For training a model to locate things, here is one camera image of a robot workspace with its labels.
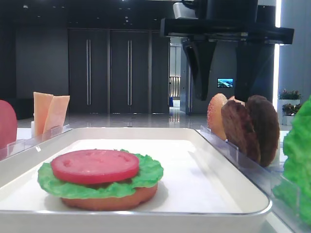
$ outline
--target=food display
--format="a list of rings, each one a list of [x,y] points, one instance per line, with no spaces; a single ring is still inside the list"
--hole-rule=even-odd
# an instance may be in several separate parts
[[[7,156],[3,150],[17,138],[17,117],[13,107],[6,101],[0,100],[0,160]]]
[[[288,156],[284,164],[283,176],[294,184],[297,188],[292,188],[288,182],[283,182],[274,188],[274,195],[284,200],[290,207],[297,209],[299,200],[300,217],[311,225],[311,96],[301,106],[295,115],[293,128],[284,137],[283,151]]]
[[[217,94],[208,105],[207,123],[214,134],[228,139],[263,167],[276,156],[280,135],[277,113],[263,96],[251,96],[244,103]]]
[[[70,96],[54,96],[34,92],[35,136],[63,126]]]
[[[159,161],[125,150],[79,150],[44,163],[43,190],[69,207],[92,211],[130,210],[150,200],[163,177]]]

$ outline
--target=lettuce leaf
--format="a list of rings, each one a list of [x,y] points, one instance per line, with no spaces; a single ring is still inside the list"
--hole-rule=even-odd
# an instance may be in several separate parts
[[[295,115],[292,125],[283,141],[283,152],[288,156],[283,176],[300,188],[300,218],[311,225],[311,96]],[[294,211],[297,211],[298,193],[297,187],[287,181],[273,189],[275,197]]]
[[[44,163],[38,171],[38,183],[43,190],[53,196],[67,199],[89,198],[122,198],[135,193],[138,187],[153,187],[163,177],[163,167],[160,162],[148,155],[135,154],[139,158],[139,172],[131,182],[113,182],[108,186],[97,188],[80,184],[68,183],[57,179],[50,163]]]

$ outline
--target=doorway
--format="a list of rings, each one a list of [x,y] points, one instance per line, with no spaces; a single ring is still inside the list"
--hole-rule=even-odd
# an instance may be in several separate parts
[[[181,50],[180,38],[171,38],[170,42],[170,78],[169,97],[170,112],[180,110],[180,72],[181,72]]]

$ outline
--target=clear acrylic holder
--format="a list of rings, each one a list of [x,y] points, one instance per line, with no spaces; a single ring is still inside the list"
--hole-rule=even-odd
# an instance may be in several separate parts
[[[69,125],[65,125],[63,127],[55,127],[37,137],[33,137],[27,140],[21,139],[21,140],[17,140],[16,142],[10,143],[5,148],[0,149],[0,162],[28,148],[37,146],[38,144],[45,142],[51,138],[54,138],[69,130],[70,130]]]
[[[311,199],[302,195],[300,188],[284,178],[279,172],[268,170],[239,152],[239,148],[223,141],[205,126],[201,126],[201,135],[221,154],[239,169],[251,182],[265,192],[273,201],[272,210],[295,233],[311,233],[311,226],[300,218],[300,206],[310,206]],[[274,196],[273,188],[282,184],[288,191],[295,193],[292,205]]]

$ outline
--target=robotic arm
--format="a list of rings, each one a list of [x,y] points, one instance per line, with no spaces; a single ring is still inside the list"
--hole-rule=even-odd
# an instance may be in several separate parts
[[[258,0],[193,0],[175,3],[175,19],[162,19],[161,34],[184,37],[195,96],[207,99],[208,80],[218,41],[237,42],[235,98],[247,101],[261,67],[260,53],[273,44],[292,44],[294,30],[256,22]]]

